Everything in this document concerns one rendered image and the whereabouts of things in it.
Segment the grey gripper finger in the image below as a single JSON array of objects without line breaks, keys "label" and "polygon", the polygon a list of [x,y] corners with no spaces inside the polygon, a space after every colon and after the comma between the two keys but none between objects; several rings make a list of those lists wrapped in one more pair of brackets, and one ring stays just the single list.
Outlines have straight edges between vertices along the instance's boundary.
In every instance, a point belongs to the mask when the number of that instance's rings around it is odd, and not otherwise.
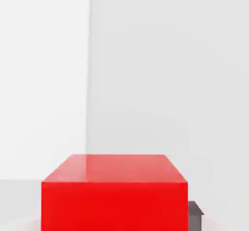
[{"label": "grey gripper finger", "polygon": [[203,211],[199,208],[195,201],[188,202],[189,224],[188,231],[202,231]]}]

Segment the small red cube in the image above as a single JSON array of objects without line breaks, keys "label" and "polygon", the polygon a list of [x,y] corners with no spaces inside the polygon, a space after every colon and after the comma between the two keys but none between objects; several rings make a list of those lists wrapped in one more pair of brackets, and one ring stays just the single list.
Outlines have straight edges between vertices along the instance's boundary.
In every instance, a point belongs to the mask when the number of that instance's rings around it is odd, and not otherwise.
[{"label": "small red cube", "polygon": [[71,155],[42,181],[41,231],[188,231],[188,183],[165,155]]}]

